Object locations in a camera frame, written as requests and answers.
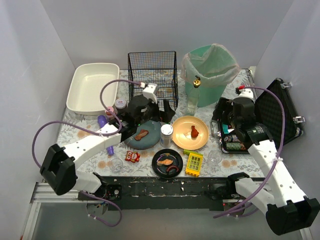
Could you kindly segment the silver lid pepper jar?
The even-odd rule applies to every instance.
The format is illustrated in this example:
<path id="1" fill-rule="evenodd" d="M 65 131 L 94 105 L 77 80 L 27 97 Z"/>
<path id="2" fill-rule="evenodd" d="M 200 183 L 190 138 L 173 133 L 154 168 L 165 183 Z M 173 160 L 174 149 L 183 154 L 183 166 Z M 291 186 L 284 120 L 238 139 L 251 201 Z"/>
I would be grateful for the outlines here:
<path id="1" fill-rule="evenodd" d="M 160 144 L 164 148 L 170 148 L 173 141 L 173 127 L 170 124 L 164 124 L 160 128 Z"/>

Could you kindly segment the brown sauce jar white lid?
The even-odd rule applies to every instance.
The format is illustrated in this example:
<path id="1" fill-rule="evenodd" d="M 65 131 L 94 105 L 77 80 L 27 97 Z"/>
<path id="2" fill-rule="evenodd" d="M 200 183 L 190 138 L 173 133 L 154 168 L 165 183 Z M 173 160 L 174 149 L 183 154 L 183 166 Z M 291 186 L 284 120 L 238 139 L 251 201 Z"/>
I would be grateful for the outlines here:
<path id="1" fill-rule="evenodd" d="M 114 103 L 117 115 L 121 115 L 125 112 L 127 107 L 127 101 L 124 98 L 117 98 Z"/>

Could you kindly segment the clear glass bottle gold cap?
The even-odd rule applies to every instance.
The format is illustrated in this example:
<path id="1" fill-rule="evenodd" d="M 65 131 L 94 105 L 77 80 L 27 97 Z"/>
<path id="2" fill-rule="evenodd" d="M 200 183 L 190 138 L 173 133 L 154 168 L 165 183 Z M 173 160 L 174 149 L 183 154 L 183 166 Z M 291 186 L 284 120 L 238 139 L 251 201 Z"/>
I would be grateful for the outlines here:
<path id="1" fill-rule="evenodd" d="M 193 81 L 192 88 L 188 95 L 188 103 L 187 103 L 187 108 L 185 113 L 188 116 L 195 115 L 199 97 L 200 97 L 199 87 L 201 85 L 201 78 L 197 75 L 195 77 L 196 79 Z"/>

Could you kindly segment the pink lid toothpick jar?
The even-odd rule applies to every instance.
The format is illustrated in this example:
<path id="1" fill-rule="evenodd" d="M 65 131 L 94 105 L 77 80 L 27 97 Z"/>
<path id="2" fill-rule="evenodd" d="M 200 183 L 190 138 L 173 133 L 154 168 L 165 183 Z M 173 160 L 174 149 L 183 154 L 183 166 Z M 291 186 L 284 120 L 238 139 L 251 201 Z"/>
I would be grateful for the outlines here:
<path id="1" fill-rule="evenodd" d="M 105 111 L 106 119 L 108 122 L 113 120 L 115 116 L 117 115 L 117 112 L 113 106 L 108 106 L 107 110 Z"/>

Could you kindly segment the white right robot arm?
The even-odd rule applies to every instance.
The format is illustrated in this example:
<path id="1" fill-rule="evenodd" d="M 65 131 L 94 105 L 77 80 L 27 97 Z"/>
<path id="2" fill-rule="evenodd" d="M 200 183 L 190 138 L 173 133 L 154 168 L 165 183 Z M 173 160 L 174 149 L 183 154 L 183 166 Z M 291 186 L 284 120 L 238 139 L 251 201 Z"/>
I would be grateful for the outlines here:
<path id="1" fill-rule="evenodd" d="M 320 203 L 296 184 L 283 160 L 277 156 L 275 142 L 267 127 L 256 121 L 255 104 L 251 98 L 233 100 L 220 98 L 212 120 L 226 121 L 237 138 L 258 163 L 271 193 L 256 184 L 244 172 L 228 176 L 228 189 L 255 205 L 265 214 L 270 229 L 278 236 L 308 228 L 320 212 Z"/>

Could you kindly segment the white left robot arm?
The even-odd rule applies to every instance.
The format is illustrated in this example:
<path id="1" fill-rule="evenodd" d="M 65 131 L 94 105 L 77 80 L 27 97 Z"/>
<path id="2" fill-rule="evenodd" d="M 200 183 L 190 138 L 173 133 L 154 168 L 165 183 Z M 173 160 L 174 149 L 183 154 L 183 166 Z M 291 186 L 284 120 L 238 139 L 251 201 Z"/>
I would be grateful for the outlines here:
<path id="1" fill-rule="evenodd" d="M 99 152 L 133 136 L 138 127 L 148 121 L 169 123 L 175 111 L 166 99 L 163 107 L 164 110 L 160 110 L 151 99 L 135 96 L 125 109 L 98 131 L 65 146 L 54 144 L 49 147 L 40 174 L 58 196 L 71 190 L 99 193 L 105 183 L 103 178 L 95 172 L 81 172 L 79 167 Z"/>

